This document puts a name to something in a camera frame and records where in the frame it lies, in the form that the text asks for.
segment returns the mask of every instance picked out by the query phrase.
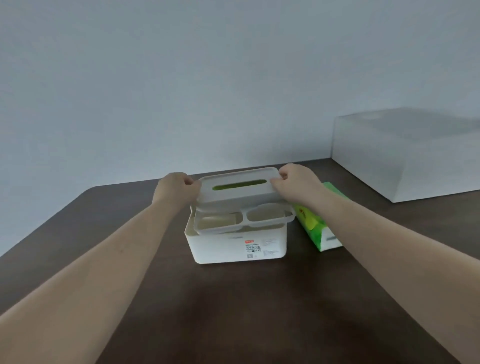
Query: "gray wall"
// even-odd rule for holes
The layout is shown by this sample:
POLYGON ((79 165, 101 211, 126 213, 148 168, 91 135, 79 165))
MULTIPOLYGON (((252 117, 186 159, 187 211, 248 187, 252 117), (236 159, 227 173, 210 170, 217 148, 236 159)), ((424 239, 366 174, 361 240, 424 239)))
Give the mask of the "gray wall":
POLYGON ((0 254, 94 185, 328 157, 362 110, 480 115, 479 10, 2 0, 0 254))

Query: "sticker label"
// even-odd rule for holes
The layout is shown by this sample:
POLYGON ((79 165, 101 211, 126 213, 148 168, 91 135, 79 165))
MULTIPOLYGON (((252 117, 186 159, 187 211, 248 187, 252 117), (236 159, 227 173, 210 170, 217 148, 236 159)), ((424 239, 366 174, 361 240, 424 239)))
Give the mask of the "sticker label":
POLYGON ((247 259, 275 258, 279 256, 278 239, 245 240, 247 259))

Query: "person's left hand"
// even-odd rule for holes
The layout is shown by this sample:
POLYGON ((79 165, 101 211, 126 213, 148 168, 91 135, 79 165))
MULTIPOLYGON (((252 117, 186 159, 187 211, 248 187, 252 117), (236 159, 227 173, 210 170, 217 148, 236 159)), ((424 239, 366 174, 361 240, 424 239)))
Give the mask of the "person's left hand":
POLYGON ((169 173, 156 186, 153 193, 152 204, 157 201, 172 203, 181 209, 196 200, 200 192, 200 181, 183 172, 169 173))

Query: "person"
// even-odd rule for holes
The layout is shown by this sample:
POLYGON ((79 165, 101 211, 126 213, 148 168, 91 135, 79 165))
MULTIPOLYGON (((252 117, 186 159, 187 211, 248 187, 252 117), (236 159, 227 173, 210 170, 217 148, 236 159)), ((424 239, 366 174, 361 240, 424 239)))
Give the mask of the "person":
MULTIPOLYGON (((323 217, 346 249, 460 362, 480 362, 480 261, 327 190, 287 164, 272 185, 323 217)), ((158 182, 152 204, 0 316, 2 363, 94 363, 123 317, 162 236, 200 183, 158 182)))

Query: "green plastic packaging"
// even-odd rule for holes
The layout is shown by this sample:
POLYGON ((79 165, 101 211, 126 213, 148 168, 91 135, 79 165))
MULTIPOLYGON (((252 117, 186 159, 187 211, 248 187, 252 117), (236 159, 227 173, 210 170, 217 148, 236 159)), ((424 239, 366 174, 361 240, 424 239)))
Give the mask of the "green plastic packaging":
MULTIPOLYGON (((323 184, 330 191, 348 198, 330 182, 324 182, 323 184)), ((342 246, 342 243, 338 241, 336 236, 328 228, 326 222, 320 216, 315 215, 304 206, 294 205, 293 207, 297 213, 297 219, 300 221, 300 224, 320 252, 342 246)))

